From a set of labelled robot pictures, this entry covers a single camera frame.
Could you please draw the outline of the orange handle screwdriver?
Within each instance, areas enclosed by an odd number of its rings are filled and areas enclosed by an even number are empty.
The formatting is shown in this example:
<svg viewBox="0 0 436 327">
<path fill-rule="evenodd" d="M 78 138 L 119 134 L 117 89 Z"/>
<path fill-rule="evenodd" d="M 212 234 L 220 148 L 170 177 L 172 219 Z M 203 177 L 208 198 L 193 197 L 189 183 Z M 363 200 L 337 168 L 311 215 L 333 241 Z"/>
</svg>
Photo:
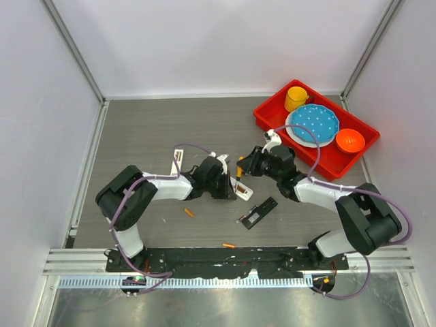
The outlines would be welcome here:
<svg viewBox="0 0 436 327">
<path fill-rule="evenodd" d="M 239 182 L 242 175 L 244 174 L 243 169 L 240 166 L 237 166 L 237 170 L 236 170 L 236 181 Z"/>
</svg>

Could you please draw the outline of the black battery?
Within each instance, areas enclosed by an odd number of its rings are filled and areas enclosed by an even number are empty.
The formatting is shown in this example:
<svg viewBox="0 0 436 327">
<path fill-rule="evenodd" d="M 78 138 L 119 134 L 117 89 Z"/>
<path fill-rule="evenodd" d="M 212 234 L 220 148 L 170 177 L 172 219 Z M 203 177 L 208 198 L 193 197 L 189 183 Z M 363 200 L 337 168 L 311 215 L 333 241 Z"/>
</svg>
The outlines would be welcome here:
<svg viewBox="0 0 436 327">
<path fill-rule="evenodd" d="M 248 211 L 248 213 L 251 214 L 252 212 L 255 212 L 257 209 L 258 209 L 258 206 L 254 206 Z"/>
<path fill-rule="evenodd" d="M 242 217 L 240 217 L 239 219 L 237 219 L 236 221 L 235 221 L 235 223 L 240 223 L 240 222 L 242 222 L 243 220 L 245 220 L 246 219 L 246 216 L 242 216 Z"/>
</svg>

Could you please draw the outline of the black remote control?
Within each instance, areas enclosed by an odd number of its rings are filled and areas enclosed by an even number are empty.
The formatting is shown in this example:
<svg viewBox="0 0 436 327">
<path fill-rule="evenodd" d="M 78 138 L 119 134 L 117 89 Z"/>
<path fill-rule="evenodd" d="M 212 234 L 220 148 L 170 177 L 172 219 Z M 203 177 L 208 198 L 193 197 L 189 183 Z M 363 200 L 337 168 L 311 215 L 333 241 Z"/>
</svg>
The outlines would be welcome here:
<svg viewBox="0 0 436 327">
<path fill-rule="evenodd" d="M 257 223 L 259 223 L 265 216 L 269 214 L 269 212 L 277 206 L 277 201 L 272 197 L 266 199 L 263 203 L 258 206 L 258 209 L 251 214 L 247 214 L 246 219 L 241 223 L 250 230 Z"/>
</svg>

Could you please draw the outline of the white remote with orange batteries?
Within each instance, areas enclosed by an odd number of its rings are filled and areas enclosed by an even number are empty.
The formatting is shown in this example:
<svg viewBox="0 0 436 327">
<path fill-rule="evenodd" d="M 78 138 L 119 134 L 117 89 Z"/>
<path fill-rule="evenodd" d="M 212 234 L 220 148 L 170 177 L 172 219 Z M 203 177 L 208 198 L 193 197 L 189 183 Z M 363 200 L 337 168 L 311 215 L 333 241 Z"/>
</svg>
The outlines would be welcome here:
<svg viewBox="0 0 436 327">
<path fill-rule="evenodd" d="M 181 166 L 182 166 L 182 162 L 183 162 L 183 155 L 184 155 L 183 149 L 174 149 L 172 166 L 171 166 L 171 170 L 170 170 L 171 176 L 176 176 L 176 175 L 180 174 Z"/>
</svg>

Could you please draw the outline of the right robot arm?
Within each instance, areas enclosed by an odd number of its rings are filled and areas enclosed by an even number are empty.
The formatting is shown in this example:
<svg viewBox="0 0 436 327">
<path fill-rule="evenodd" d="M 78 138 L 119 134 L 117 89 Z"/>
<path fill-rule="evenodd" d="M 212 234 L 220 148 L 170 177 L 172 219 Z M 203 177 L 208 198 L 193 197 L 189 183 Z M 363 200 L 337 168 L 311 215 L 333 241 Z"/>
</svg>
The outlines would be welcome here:
<svg viewBox="0 0 436 327">
<path fill-rule="evenodd" d="M 269 151 L 256 146 L 237 167 L 251 176 L 267 176 L 276 182 L 284 198 L 310 203 L 338 214 L 341 229 L 328 231 L 309 244 L 307 259 L 316 269 L 325 268 L 332 258 L 357 251 L 369 255 L 400 234 L 402 225 L 377 188 L 364 183 L 342 187 L 323 183 L 300 172 L 294 163 L 295 152 L 279 145 Z"/>
</svg>

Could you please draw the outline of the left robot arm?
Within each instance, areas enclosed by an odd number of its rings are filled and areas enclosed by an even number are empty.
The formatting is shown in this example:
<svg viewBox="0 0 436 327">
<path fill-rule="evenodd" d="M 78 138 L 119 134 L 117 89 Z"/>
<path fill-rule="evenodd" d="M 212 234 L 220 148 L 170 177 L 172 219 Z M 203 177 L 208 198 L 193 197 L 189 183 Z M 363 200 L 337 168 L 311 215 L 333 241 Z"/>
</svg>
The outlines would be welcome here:
<svg viewBox="0 0 436 327">
<path fill-rule="evenodd" d="M 175 175 L 154 175 L 135 165 L 127 166 L 96 195 L 95 203 L 108 220 L 122 265 L 136 272 L 145 263 L 145 246 L 137 222 L 149 204 L 158 200 L 195 200 L 204 193 L 216 200 L 237 199 L 224 155 L 209 155 L 190 171 Z"/>
</svg>

